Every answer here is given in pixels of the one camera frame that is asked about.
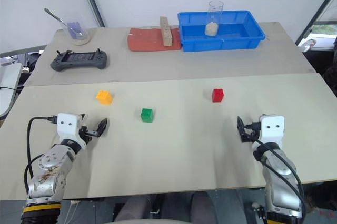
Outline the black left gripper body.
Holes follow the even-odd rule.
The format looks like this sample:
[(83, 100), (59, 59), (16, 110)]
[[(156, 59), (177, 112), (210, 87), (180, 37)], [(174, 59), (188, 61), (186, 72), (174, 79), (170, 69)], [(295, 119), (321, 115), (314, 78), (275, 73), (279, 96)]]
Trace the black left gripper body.
[(102, 135), (102, 122), (97, 126), (96, 130), (88, 130), (86, 126), (81, 124), (79, 129), (79, 136), (81, 140), (84, 140), (85, 143), (89, 143), (93, 137), (99, 138)]

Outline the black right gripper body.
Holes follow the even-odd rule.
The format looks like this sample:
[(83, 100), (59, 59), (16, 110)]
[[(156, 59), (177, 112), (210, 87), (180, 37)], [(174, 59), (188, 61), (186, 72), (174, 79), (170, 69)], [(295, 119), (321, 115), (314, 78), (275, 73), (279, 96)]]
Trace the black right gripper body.
[(251, 124), (245, 125), (245, 130), (250, 129), (251, 132), (246, 134), (249, 134), (254, 137), (254, 142), (257, 141), (260, 137), (260, 131), (261, 131), (261, 122), (252, 122)]

